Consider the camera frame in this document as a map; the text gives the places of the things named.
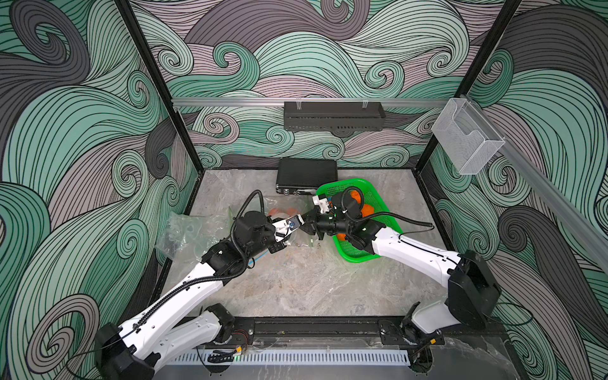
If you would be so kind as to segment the clear bag of oranges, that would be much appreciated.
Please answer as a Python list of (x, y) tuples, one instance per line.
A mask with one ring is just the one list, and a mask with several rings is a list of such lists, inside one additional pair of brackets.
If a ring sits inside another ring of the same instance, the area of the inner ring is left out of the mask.
[(318, 240), (316, 235), (307, 234), (303, 229), (305, 213), (313, 209), (308, 196), (264, 196), (265, 213), (279, 232), (274, 245), (267, 252), (279, 253), (289, 248), (313, 248)]

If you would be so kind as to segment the green printed zip-top bag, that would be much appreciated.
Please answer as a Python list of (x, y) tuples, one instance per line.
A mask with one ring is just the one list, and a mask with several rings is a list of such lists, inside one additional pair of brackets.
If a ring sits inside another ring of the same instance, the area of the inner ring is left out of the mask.
[(229, 234), (226, 215), (190, 216), (169, 214), (156, 250), (178, 263), (195, 263), (216, 243)]

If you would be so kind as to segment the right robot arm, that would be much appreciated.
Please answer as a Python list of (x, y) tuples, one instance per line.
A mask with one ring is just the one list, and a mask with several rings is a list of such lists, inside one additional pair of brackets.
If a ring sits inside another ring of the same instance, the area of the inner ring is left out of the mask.
[(410, 308), (402, 320), (409, 343), (427, 343), (457, 325), (486, 329), (501, 289), (484, 258), (471, 250), (456, 253), (419, 242), (381, 222), (382, 217), (406, 220), (375, 212), (361, 190), (348, 187), (335, 196), (314, 196), (313, 208), (300, 216), (299, 227), (318, 238), (341, 235), (354, 248), (404, 264), (446, 289), (445, 296)]

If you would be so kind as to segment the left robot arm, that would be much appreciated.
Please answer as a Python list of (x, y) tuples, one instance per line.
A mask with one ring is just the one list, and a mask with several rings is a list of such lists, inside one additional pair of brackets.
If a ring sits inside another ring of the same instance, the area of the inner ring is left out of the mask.
[(182, 319), (244, 274), (255, 256), (283, 249), (303, 223), (300, 215), (272, 219), (263, 210), (243, 205), (228, 237), (213, 245), (179, 284), (120, 326), (109, 323), (98, 330), (94, 356), (101, 378), (152, 379), (196, 346), (230, 340), (234, 318), (220, 304), (189, 322)]

